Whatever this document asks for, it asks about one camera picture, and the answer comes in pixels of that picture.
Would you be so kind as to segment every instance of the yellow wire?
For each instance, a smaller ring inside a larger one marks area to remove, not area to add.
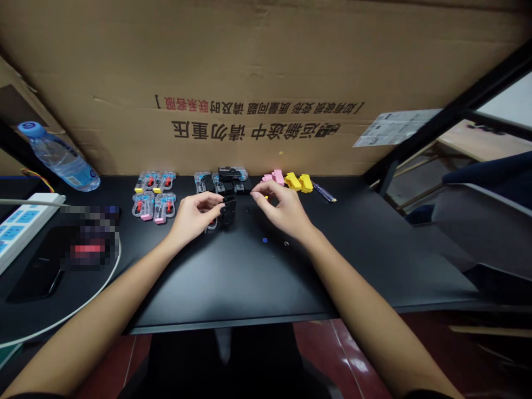
[[[37,176],[39,177],[44,184],[46,184],[48,186],[48,188],[50,189],[50,192],[55,192],[54,188],[50,185],[50,183],[48,182],[48,180],[46,180],[44,177],[42,177],[40,174],[38,174],[37,172],[34,172],[28,168],[21,168],[21,172],[23,175],[25,176],[29,176],[29,175],[33,175],[33,176]]]

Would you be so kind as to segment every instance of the hand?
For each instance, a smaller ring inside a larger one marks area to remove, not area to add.
[[[220,209],[225,206],[222,201],[220,194],[208,191],[183,198],[168,238],[182,246],[188,244],[220,216]]]
[[[273,180],[259,183],[251,190],[251,195],[257,205],[264,211],[266,217],[280,230],[302,242],[316,231],[306,215],[297,191],[281,186]],[[276,196],[279,204],[274,207],[268,202],[268,197]]]

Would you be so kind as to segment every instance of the white cable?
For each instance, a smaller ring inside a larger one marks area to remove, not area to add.
[[[19,200],[8,199],[8,200],[4,200],[4,201],[24,201],[23,203],[40,202],[40,201],[26,201],[26,200],[23,200],[23,199],[19,199]],[[51,202],[44,202],[44,203],[41,203],[39,205],[55,205],[55,204],[53,204]],[[35,332],[35,333],[31,334],[31,335],[25,336],[24,338],[19,338],[18,340],[14,340],[14,341],[11,341],[11,342],[6,342],[5,344],[0,344],[0,349],[4,348],[4,347],[7,347],[7,346],[11,346],[11,345],[21,344],[21,343],[23,343],[23,342],[25,342],[25,341],[27,341],[29,339],[35,338],[36,336],[39,336],[42,333],[45,333],[45,332],[51,330],[52,328],[57,327],[59,324],[63,323],[64,321],[67,321],[72,316],[74,316],[77,312],[79,312],[81,309],[86,307],[89,304],[89,302],[91,302],[94,298],[96,298],[98,296],[98,294],[101,293],[104,290],[104,288],[107,286],[107,284],[109,284],[109,281],[111,281],[111,277],[115,273],[116,267],[118,266],[118,263],[120,262],[120,256],[121,255],[122,255],[122,241],[120,241],[120,237],[119,237],[119,239],[118,239],[118,257],[116,258],[115,266],[111,270],[111,274],[109,274],[109,278],[107,278],[107,281],[104,283],[104,285],[101,286],[101,288],[98,290],[98,292],[96,292],[96,294],[93,295],[92,298],[90,298],[87,302],[85,302],[79,308],[74,310],[68,316],[62,318],[61,320],[57,321],[56,323],[52,324],[51,326],[48,326],[45,329],[42,329],[41,331],[37,331],[37,332]]]
[[[29,199],[0,199],[0,205],[50,205],[50,206],[70,206],[67,204],[60,204],[58,202],[46,202],[46,201],[31,201]]]

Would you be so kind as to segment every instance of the red floor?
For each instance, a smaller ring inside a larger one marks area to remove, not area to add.
[[[467,336],[451,332],[439,314],[402,317],[466,397],[497,399],[503,397],[501,392],[511,391],[494,359]],[[294,331],[301,354],[336,384],[345,399],[391,398],[340,319],[294,323]],[[75,397],[116,399],[147,356],[150,342],[150,334],[121,336]]]

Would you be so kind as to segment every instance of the blue bottle cap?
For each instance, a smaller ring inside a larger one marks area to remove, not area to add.
[[[41,137],[46,133],[46,129],[37,122],[22,122],[18,125],[18,130],[28,137]]]

